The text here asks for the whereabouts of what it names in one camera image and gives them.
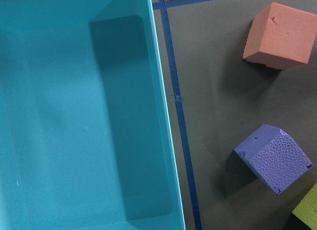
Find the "purple foam block left side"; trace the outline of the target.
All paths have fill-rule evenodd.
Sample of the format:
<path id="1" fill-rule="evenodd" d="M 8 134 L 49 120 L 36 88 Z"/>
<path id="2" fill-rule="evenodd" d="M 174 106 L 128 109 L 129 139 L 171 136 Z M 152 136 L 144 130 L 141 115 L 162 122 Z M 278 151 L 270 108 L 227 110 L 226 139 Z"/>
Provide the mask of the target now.
<path id="1" fill-rule="evenodd" d="M 234 148 L 248 168 L 276 195 L 305 174 L 313 163 L 279 127 L 263 124 Z"/>

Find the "yellow foam block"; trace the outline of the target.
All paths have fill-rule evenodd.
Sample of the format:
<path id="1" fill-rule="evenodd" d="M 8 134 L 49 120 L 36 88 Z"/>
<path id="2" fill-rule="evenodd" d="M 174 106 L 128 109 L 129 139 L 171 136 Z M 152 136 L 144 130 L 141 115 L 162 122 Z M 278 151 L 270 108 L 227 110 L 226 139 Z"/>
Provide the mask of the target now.
<path id="1" fill-rule="evenodd" d="M 317 184 L 307 192 L 292 213 L 310 229 L 317 229 Z"/>

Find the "orange foam block left side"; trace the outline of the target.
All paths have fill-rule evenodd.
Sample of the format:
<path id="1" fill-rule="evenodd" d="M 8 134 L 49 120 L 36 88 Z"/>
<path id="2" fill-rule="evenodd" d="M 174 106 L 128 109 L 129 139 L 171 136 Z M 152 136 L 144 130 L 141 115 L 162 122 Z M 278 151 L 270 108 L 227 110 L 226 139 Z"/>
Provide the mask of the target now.
<path id="1" fill-rule="evenodd" d="M 316 34 L 316 14 L 272 2 L 254 18 L 243 59 L 277 70 L 306 65 Z"/>

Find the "teal plastic bin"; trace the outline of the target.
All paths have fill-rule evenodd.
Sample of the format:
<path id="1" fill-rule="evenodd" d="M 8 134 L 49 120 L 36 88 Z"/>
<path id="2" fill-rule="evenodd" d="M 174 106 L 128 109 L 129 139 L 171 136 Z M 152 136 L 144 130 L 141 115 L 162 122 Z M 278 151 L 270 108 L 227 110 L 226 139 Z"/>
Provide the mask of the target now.
<path id="1" fill-rule="evenodd" d="M 0 227 L 185 229 L 152 0 L 0 0 Z"/>

